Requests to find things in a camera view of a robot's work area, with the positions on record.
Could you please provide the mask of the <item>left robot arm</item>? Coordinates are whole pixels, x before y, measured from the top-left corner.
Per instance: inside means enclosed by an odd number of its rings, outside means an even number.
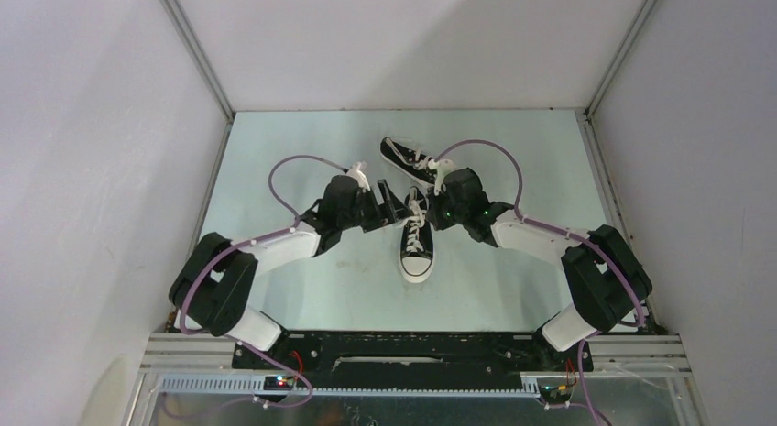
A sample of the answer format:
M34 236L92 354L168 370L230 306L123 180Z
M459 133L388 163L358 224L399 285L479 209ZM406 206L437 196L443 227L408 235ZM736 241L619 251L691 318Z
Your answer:
M207 234L170 287L178 328L186 334L231 338L254 347L265 366L282 366L290 355L286 329L248 303L256 276L323 255L346 230L368 233L412 216L384 180L372 190L353 176L337 175L322 198L288 227L240 242Z

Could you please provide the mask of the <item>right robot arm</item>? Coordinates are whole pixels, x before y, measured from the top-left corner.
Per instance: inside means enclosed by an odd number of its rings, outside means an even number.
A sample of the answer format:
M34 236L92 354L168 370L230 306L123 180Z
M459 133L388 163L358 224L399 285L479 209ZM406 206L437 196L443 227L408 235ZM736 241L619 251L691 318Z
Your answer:
M490 201L470 168L438 166L434 174L428 218L436 230L460 225L478 243L528 254L564 273L572 302L539 328L542 337L532 346L539 366L559 367L571 347L630 314L634 325L643 325L641 304L653 286L615 227L585 231L540 222L513 204Z

